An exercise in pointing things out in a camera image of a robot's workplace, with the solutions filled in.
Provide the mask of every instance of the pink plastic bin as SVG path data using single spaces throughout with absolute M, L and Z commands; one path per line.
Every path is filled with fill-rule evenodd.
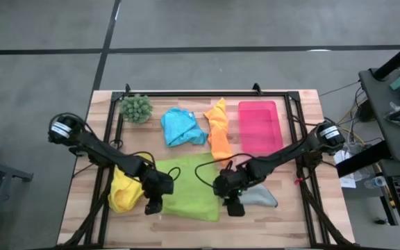
M 238 111 L 243 152 L 267 156 L 283 148 L 275 102 L 241 101 Z

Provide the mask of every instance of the blue towel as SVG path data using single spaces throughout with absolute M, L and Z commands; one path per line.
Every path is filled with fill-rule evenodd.
M 197 124 L 194 113 L 180 108 L 170 108 L 161 117 L 161 126 L 168 147 L 184 142 L 203 145 L 208 138 L 208 134 L 204 133 Z

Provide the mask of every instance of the cloth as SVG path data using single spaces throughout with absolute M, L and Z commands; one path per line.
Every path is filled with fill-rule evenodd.
M 157 170 L 169 172 L 173 167 L 180 167 L 180 176 L 174 181 L 174 193 L 163 195 L 162 213 L 189 217 L 209 222 L 217 222 L 220 215 L 219 197 L 211 187 L 202 183 L 194 173 L 195 167 L 210 162 L 210 153 L 157 161 Z M 207 183 L 213 183 L 219 172 L 213 164 L 200 167 L 197 174 Z
M 277 208 L 278 202 L 271 192 L 262 184 L 248 188 L 239 197 L 243 205 L 273 206 Z
M 135 206 L 142 194 L 142 184 L 125 176 L 118 167 L 115 167 L 108 196 L 110 208 L 116 213 L 129 211 Z
M 174 147 L 184 142 L 203 145 L 208 136 L 200 129 L 194 113 L 180 108 L 170 108 L 161 117 L 161 126 L 168 147 Z
M 226 116 L 226 102 L 221 98 L 215 106 L 205 113 L 208 118 L 210 133 L 208 142 L 211 144 L 211 153 L 215 160 L 224 159 L 232 156 L 231 146 L 229 144 L 228 117 Z M 228 164 L 229 160 L 223 160 L 220 163 L 223 166 Z

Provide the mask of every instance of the gray floor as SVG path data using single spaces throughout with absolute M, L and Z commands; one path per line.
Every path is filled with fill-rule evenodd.
M 0 0 L 0 49 L 101 48 L 114 1 Z M 400 44 L 397 0 L 123 0 L 111 47 Z M 396 51 L 109 55 L 102 90 L 318 89 L 358 79 Z M 0 214 L 0 249 L 53 246 L 75 158 L 47 142 L 59 112 L 85 116 L 99 55 L 0 56 L 0 162 L 34 172 Z M 339 119 L 358 85 L 321 98 Z M 365 140 L 375 122 L 356 124 Z M 400 249 L 400 226 L 377 226 L 379 199 L 347 199 L 356 242 Z

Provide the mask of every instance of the red clip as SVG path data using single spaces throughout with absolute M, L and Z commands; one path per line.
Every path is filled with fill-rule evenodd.
M 294 184 L 295 185 L 298 185 L 299 183 L 301 183 L 303 181 L 303 178 L 297 178 L 295 181 L 294 181 Z

